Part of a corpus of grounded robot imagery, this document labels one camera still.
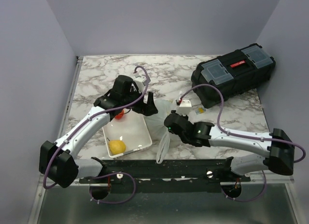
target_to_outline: marble surface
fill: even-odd
[[[191,88],[192,71],[201,61],[214,56],[86,56],[79,75],[72,107],[69,114],[67,131],[75,126],[90,110],[97,97],[105,94],[113,85],[118,74],[129,75],[136,65],[144,66],[151,78],[149,91],[155,98],[175,99],[180,91]],[[188,96],[197,109],[201,102],[191,92]],[[208,121],[216,123],[219,106],[207,109],[205,113],[196,114],[191,111],[190,121]],[[251,90],[225,102],[221,116],[224,127],[266,132],[268,127],[256,90]],[[155,159],[159,141],[143,151],[135,152],[121,159]],[[193,147],[180,141],[172,141],[165,159],[209,159],[243,156],[249,154],[241,150],[225,147]],[[78,158],[89,159],[96,156],[109,159],[102,129],[99,130],[80,151]]]

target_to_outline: toolbox lid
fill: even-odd
[[[242,52],[247,55],[258,69],[273,63],[270,56],[257,45],[243,49]]]
[[[201,66],[204,68],[201,74],[204,76],[208,83],[213,80],[216,85],[219,85],[233,79],[233,76],[217,59],[207,62]]]

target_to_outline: gray floor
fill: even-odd
[[[244,185],[240,198],[250,198],[261,185]],[[123,199],[127,195],[114,195]],[[225,199],[222,194],[136,194],[122,205],[90,202],[87,186],[56,187],[45,193],[40,224],[294,224],[284,184],[268,186],[250,203]]]

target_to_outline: red label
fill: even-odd
[[[239,61],[239,62],[236,62],[236,63],[230,65],[230,67],[234,68],[234,67],[239,66],[239,65],[242,65],[242,64],[244,64],[244,63],[246,63],[245,60],[242,60],[242,61]]]

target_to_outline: white tray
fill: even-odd
[[[124,114],[119,120],[113,119],[103,127],[103,134],[108,155],[111,158],[134,153],[153,144],[143,115],[134,111]],[[113,155],[108,147],[109,140],[122,140],[126,145],[126,151]]]

